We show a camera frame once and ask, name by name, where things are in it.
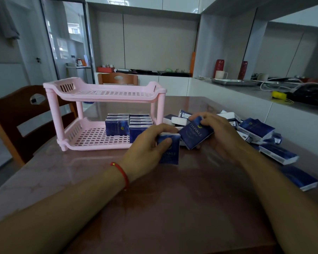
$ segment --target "rack shelf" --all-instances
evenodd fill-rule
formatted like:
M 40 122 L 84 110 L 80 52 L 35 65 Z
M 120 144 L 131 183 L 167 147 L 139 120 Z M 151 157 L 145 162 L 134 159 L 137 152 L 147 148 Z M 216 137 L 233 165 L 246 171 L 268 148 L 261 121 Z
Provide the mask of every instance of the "rack shelf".
M 163 121 L 167 90 L 152 81 L 147 86 L 91 85 L 81 78 L 71 77 L 43 84 L 50 104 L 57 133 L 57 142 L 63 151 L 129 148 L 129 136 L 107 136 L 105 121 L 90 121 L 84 117 L 82 102 L 145 102 L 151 103 L 151 117 L 155 124 Z M 66 130 L 60 115 L 57 95 L 77 104 L 78 118 Z M 157 117 L 155 103 L 158 102 Z

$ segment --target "white mug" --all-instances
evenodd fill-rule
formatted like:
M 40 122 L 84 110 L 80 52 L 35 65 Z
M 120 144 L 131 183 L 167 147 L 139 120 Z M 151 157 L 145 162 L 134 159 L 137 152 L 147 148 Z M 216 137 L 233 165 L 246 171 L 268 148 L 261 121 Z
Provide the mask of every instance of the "white mug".
M 222 70 L 217 70 L 217 71 L 215 72 L 215 78 L 217 78 L 217 79 L 223 79 L 225 74 L 227 74 L 227 75 L 226 75 L 226 78 L 225 78 L 225 79 L 227 79 L 227 76 L 228 76 L 228 73 L 227 73 L 227 72 L 224 72 L 224 71 L 222 71 Z
M 258 75 L 258 78 L 256 79 L 257 81 L 267 81 L 269 75 L 265 73 L 261 73 Z

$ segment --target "wooden chair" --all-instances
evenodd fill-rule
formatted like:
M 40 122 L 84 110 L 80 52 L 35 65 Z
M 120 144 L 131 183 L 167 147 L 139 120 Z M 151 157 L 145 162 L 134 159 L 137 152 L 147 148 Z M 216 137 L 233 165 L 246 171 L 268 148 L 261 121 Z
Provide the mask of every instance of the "wooden chair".
M 40 104 L 32 104 L 30 98 L 35 94 L 43 95 L 45 100 Z M 67 127 L 77 117 L 76 105 L 59 97 L 58 102 L 59 106 L 70 105 L 71 113 L 62 117 L 64 127 Z M 34 152 L 55 136 L 56 132 L 53 121 L 38 127 L 24 137 L 17 126 L 49 110 L 46 92 L 41 85 L 26 86 L 0 98 L 0 137 L 19 165 L 26 164 L 33 157 Z
M 133 84 L 138 85 L 138 76 L 124 73 L 98 74 L 99 85 L 105 84 Z

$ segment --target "pink two-tier rack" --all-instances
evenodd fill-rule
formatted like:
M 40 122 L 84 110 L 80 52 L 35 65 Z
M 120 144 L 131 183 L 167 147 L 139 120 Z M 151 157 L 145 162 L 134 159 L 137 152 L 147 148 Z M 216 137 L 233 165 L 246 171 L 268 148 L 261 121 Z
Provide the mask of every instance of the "pink two-tier rack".
M 151 103 L 151 117 L 160 124 L 164 117 L 167 90 L 152 81 L 147 86 L 86 84 L 79 77 L 71 77 L 43 84 L 50 104 L 57 142 L 63 151 L 129 148 L 129 136 L 106 136 L 105 121 L 90 121 L 84 117 L 82 102 L 145 102 Z M 78 117 L 66 129 L 60 115 L 57 95 L 76 102 Z M 157 117 L 155 103 L 158 101 Z

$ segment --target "left hand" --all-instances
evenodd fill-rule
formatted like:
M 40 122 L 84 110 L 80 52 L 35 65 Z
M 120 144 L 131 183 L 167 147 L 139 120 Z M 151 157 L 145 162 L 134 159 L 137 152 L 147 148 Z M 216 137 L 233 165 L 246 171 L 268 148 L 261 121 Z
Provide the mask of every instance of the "left hand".
M 165 139 L 156 146 L 156 138 L 162 132 L 178 133 L 179 130 L 164 123 L 157 126 L 152 125 L 136 138 L 122 157 L 119 165 L 127 174 L 130 182 L 155 168 L 162 154 L 171 146 L 171 138 Z

